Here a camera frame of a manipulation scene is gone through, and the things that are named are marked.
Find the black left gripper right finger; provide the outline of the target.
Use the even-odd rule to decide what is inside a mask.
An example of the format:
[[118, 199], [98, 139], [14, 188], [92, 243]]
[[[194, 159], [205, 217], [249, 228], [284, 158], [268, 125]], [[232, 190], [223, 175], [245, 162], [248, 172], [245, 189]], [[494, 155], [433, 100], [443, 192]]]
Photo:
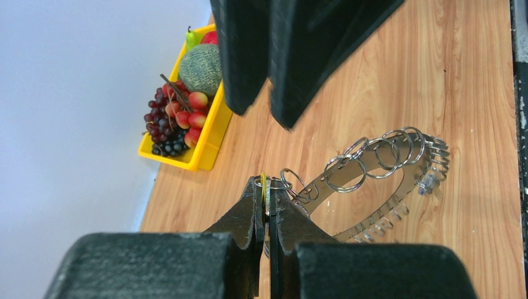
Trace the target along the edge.
[[290, 201], [270, 195], [272, 298], [475, 298], [455, 253], [429, 244], [332, 238]]

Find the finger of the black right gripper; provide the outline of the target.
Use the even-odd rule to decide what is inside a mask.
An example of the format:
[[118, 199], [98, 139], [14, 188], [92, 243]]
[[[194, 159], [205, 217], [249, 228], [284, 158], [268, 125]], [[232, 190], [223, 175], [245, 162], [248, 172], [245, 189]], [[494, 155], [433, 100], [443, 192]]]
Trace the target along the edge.
[[403, 1], [272, 1], [270, 112], [292, 129], [330, 75]]
[[270, 1], [210, 2], [219, 40], [225, 102], [237, 115], [254, 104], [268, 76]]

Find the yellow key tag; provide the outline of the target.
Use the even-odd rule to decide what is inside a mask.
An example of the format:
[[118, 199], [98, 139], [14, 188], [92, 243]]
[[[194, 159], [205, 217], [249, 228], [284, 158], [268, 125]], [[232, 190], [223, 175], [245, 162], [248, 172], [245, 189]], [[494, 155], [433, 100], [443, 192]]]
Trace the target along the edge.
[[267, 184], [267, 175], [265, 172], [262, 172], [260, 175], [260, 186], [261, 186], [261, 197], [262, 197], [262, 214], [263, 217], [269, 215], [268, 212], [268, 184]]

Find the blue key tag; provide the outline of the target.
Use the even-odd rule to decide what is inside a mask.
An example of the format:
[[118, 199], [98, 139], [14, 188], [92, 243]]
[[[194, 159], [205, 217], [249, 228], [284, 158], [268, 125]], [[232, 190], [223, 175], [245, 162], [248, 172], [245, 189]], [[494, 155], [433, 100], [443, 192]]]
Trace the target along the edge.
[[432, 194], [434, 189], [437, 187], [437, 177], [432, 174], [426, 174], [422, 179], [418, 182], [418, 193], [421, 196], [425, 196], [426, 194]]

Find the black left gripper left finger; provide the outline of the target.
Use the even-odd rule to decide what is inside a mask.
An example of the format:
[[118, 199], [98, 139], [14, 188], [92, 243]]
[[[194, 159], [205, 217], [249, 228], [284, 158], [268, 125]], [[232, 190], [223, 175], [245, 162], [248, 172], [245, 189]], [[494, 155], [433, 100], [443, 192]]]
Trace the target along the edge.
[[255, 298], [263, 250], [261, 187], [203, 232], [94, 233], [67, 251], [46, 298]]

